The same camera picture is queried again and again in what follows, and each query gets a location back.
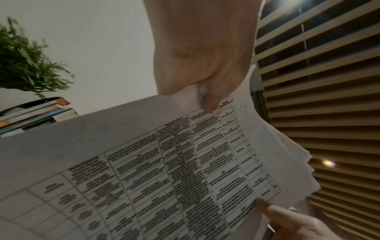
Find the paper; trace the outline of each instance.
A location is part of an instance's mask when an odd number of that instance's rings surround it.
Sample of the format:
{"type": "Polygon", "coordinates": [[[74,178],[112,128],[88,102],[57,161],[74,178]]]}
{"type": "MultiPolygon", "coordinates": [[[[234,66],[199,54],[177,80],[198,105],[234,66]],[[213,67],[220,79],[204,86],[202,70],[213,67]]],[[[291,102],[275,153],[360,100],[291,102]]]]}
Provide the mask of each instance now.
{"type": "Polygon", "coordinates": [[[211,115],[190,86],[1,139],[0,236],[253,239],[257,197],[315,187],[255,112],[252,70],[211,115]]]}

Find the document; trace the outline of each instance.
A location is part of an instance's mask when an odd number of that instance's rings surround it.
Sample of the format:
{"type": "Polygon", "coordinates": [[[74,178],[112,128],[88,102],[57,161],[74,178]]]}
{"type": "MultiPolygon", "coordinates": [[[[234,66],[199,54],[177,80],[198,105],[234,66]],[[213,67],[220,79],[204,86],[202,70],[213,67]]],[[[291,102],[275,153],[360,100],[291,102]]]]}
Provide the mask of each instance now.
{"type": "Polygon", "coordinates": [[[256,198],[317,187],[255,112],[252,70],[212,114],[194,85],[0,139],[0,236],[253,239],[256,198]]]}

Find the green leaves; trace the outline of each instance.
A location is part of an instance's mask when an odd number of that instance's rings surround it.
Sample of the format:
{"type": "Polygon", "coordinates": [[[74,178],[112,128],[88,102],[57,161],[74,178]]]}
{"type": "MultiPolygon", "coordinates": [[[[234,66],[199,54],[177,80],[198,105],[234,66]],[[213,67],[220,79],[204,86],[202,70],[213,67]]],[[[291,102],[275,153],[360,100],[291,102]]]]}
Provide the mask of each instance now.
{"type": "Polygon", "coordinates": [[[8,18],[8,27],[0,24],[0,88],[43,92],[65,90],[73,82],[61,79],[61,73],[74,75],[67,65],[52,62],[42,50],[48,45],[30,41],[24,36],[18,22],[8,18]]]}

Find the hand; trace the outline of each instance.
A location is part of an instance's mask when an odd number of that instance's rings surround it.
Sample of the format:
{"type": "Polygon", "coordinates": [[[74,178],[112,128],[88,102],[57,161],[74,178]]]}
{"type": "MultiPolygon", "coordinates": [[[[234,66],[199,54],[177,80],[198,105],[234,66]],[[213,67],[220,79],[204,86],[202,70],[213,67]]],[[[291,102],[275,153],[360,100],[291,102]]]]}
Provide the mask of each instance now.
{"type": "Polygon", "coordinates": [[[243,81],[251,64],[261,0],[144,0],[153,31],[159,94],[207,88],[211,113],[243,81]]]}
{"type": "Polygon", "coordinates": [[[341,240],[321,220],[270,205],[257,199],[259,210],[271,220],[275,230],[271,240],[341,240]]]}

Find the white wall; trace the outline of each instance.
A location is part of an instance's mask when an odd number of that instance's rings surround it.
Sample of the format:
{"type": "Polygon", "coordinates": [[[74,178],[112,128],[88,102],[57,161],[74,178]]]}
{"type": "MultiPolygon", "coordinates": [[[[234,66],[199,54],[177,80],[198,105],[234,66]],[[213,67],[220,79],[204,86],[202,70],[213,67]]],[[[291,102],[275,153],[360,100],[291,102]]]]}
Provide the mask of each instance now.
{"type": "MultiPolygon", "coordinates": [[[[0,22],[16,18],[30,39],[45,38],[45,53],[70,66],[72,88],[63,96],[81,114],[156,94],[153,39],[142,0],[1,0],[0,22]]],[[[0,89],[0,110],[36,100],[0,89]]]]}

